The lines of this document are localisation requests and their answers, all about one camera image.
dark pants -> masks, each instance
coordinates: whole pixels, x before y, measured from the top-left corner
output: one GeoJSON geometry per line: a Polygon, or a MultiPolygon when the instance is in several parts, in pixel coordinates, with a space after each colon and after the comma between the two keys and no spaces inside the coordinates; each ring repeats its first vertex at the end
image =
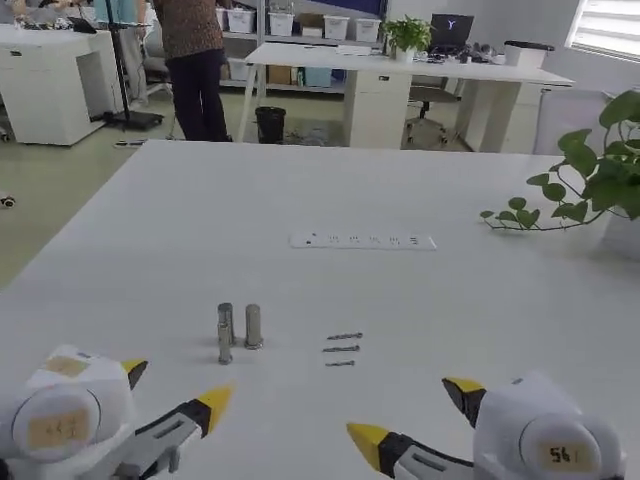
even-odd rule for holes
{"type": "Polygon", "coordinates": [[[223,50],[206,50],[167,61],[176,118],[186,140],[228,141],[220,100],[220,69],[224,63],[223,50]]]}

black trash bin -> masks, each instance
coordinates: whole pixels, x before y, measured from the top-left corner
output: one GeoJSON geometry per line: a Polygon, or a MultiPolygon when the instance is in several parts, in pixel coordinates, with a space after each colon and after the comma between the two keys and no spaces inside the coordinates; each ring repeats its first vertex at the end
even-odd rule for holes
{"type": "Polygon", "coordinates": [[[258,141],[260,143],[282,143],[284,138],[284,117],[286,114],[287,111],[284,108],[256,108],[258,141]]]}

trash can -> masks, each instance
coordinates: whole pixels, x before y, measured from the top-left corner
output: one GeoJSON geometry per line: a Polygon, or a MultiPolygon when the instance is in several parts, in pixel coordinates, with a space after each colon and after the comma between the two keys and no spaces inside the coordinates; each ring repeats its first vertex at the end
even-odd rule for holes
{"type": "Polygon", "coordinates": [[[258,121],[258,141],[260,143],[282,143],[284,138],[284,117],[287,111],[278,107],[256,108],[258,121]]]}
{"type": "Polygon", "coordinates": [[[553,52],[555,47],[542,43],[504,42],[505,65],[513,67],[541,68],[547,53],[553,52]]]}

tripod stand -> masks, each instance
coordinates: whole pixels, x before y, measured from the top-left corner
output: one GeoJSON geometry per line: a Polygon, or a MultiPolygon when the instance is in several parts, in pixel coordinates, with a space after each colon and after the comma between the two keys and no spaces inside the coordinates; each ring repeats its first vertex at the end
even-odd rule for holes
{"type": "Polygon", "coordinates": [[[118,83],[120,84],[120,94],[122,95],[123,111],[116,114],[105,115],[105,121],[111,126],[121,126],[123,130],[142,130],[146,131],[153,127],[156,127],[162,123],[163,116],[157,113],[143,113],[131,111],[129,109],[129,101],[127,98],[127,90],[124,81],[124,66],[122,45],[120,43],[120,30],[128,28],[129,25],[118,24],[114,21],[113,9],[111,7],[111,0],[105,0],[108,29],[111,34],[111,42],[113,44],[113,52],[116,61],[116,71],[118,74],[118,83]]]}

window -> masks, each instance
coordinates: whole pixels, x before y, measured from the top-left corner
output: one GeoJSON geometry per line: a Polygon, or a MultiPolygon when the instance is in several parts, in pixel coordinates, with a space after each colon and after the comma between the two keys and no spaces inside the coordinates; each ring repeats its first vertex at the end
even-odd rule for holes
{"type": "Polygon", "coordinates": [[[582,0],[567,46],[640,61],[640,0],[582,0]]]}

